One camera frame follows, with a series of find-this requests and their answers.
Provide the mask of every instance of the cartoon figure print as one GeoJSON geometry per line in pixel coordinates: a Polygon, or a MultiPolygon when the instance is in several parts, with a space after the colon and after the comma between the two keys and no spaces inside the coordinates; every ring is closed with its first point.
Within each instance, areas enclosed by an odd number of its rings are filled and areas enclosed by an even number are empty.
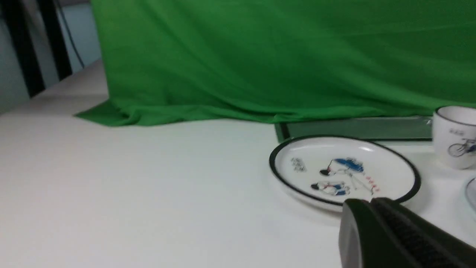
{"type": "Polygon", "coordinates": [[[311,188],[332,196],[346,196],[350,193],[350,187],[345,182],[321,181],[311,185],[311,188]]]}
{"type": "MultiPolygon", "coordinates": [[[[344,174],[349,176],[354,190],[364,189],[372,195],[375,192],[380,191],[378,186],[375,184],[375,181],[371,177],[366,176],[363,163],[352,157],[332,159],[327,168],[320,171],[320,174],[326,177],[335,174],[344,174]]],[[[348,195],[351,189],[345,182],[330,181],[321,181],[312,184],[311,188],[334,196],[348,195]]]]}

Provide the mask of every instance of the white mug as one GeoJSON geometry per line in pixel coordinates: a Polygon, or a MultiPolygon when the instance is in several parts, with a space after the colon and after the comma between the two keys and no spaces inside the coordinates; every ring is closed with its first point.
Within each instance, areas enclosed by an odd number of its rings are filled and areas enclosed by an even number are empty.
{"type": "Polygon", "coordinates": [[[440,107],[433,113],[433,147],[444,164],[465,169],[476,164],[476,109],[440,107]]]}

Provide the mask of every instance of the white plate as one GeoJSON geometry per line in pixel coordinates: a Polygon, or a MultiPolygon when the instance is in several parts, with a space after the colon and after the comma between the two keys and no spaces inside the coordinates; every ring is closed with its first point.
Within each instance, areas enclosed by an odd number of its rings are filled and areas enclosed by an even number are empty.
{"type": "Polygon", "coordinates": [[[470,178],[463,185],[463,202],[466,212],[476,221],[476,177],[470,178]]]}
{"type": "Polygon", "coordinates": [[[421,185],[417,169],[399,153],[348,137],[288,140],[274,149],[269,165],[292,196],[334,211],[342,211],[348,198],[388,197],[403,203],[421,185]]]}

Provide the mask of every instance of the glass tray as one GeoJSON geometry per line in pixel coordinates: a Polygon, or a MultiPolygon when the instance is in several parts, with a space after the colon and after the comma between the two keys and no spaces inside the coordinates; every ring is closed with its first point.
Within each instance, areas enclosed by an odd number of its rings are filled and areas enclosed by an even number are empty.
{"type": "Polygon", "coordinates": [[[275,124],[278,141],[308,135],[374,141],[431,141],[431,117],[365,117],[275,124]]]}

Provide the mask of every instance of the bicycle illustration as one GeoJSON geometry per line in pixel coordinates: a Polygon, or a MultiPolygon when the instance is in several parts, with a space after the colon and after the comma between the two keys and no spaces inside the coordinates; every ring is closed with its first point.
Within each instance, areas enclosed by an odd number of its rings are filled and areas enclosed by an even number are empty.
{"type": "Polygon", "coordinates": [[[476,139],[462,139],[466,140],[464,144],[452,144],[448,147],[448,154],[452,157],[460,157],[464,154],[476,152],[476,139]]]}

